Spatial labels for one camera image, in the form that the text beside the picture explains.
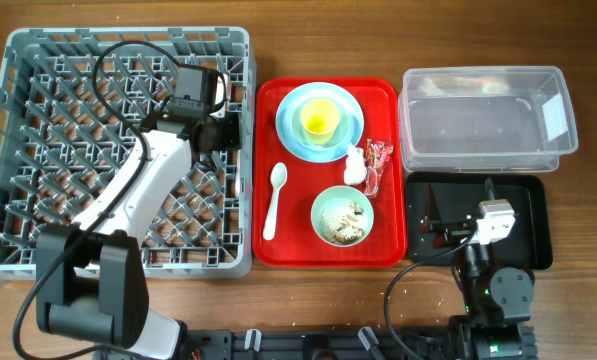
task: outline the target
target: mint green bowl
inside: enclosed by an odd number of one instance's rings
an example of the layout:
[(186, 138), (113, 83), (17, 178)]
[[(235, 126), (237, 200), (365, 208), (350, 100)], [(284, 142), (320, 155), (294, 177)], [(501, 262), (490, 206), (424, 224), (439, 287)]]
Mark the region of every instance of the mint green bowl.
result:
[[(360, 239), (347, 245), (340, 245), (329, 242), (329, 240), (325, 238), (325, 232), (323, 231), (322, 221), (320, 220), (320, 212), (325, 207), (335, 206), (338, 203), (347, 204), (351, 201), (355, 201), (367, 217), (367, 228), (365, 228), (365, 234)], [(330, 187), (329, 189), (321, 192), (320, 195), (316, 197), (316, 200), (314, 200), (314, 203), (311, 206), (311, 226), (313, 226), (316, 234), (318, 234), (318, 236), (324, 242), (331, 246), (350, 247), (357, 245), (361, 241), (365, 240), (367, 235), (369, 235), (369, 232), (371, 232), (371, 228), (373, 225), (374, 208), (371, 206), (369, 199), (367, 199), (365, 194), (361, 193), (356, 188), (352, 188), (351, 186), (341, 185)]]

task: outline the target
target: white spoon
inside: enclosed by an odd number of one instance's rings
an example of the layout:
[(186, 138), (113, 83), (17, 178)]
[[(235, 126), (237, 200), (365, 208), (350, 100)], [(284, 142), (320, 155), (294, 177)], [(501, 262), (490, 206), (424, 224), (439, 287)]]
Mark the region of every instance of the white spoon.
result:
[(278, 215), (278, 194), (280, 188), (287, 182), (287, 167), (283, 163), (278, 163), (271, 170), (271, 186), (274, 192), (271, 194), (271, 204), (265, 220), (265, 228), (262, 231), (262, 237), (265, 240), (271, 240), (276, 235), (276, 217)]

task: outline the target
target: sticker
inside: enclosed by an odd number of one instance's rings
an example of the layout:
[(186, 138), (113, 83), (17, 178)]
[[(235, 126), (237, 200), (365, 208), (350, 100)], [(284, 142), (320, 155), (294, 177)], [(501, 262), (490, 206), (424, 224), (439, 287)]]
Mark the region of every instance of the sticker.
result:
[(545, 115), (547, 141), (551, 141), (569, 130), (567, 117), (565, 116), (565, 106), (562, 103), (560, 94), (552, 97), (542, 106), (542, 113)]

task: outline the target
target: gray dish rack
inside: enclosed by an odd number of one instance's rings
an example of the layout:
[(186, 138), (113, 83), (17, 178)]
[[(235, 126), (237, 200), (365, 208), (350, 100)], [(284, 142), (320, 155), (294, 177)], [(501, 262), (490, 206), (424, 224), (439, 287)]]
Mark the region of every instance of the gray dish rack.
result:
[[(241, 115), (242, 150), (211, 154), (216, 171), (194, 164), (149, 226), (146, 276), (236, 278), (251, 268), (256, 62), (247, 31), (20, 29), (7, 40), (0, 70), (1, 279), (35, 278), (34, 248), (44, 224), (69, 223), (129, 156), (135, 138), (97, 102), (89, 80), (97, 55), (122, 40), (151, 41), (181, 63), (227, 74), (228, 111)], [(134, 123), (173, 94), (177, 78), (168, 58), (140, 45), (117, 49), (103, 70), (113, 76), (99, 78), (100, 89)], [(91, 265), (78, 273), (98, 271)]]

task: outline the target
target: wooden table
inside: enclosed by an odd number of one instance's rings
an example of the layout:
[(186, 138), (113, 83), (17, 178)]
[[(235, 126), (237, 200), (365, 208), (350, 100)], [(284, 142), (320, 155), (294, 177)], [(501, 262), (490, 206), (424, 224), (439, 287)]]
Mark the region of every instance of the wooden table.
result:
[[(558, 170), (539, 175), (555, 261), (537, 274), (531, 325), (541, 359), (597, 358), (597, 1), (75, 1), (0, 1), (0, 63), (8, 34), (20, 27), (238, 25), (251, 35), (260, 83), (277, 76), (379, 76), (400, 90), (410, 68), (558, 66), (580, 147), (561, 158)], [(149, 281), (151, 306), (192, 329), (384, 329), (381, 293), (408, 263), (296, 271), (256, 262), (239, 280)], [(31, 285), (0, 281), (0, 359), (15, 358), (12, 324)], [(443, 324), (463, 311), (448, 269), (417, 269), (396, 290), (391, 311), (398, 325)], [(23, 331), (37, 355), (87, 345), (41, 334), (33, 311)]]

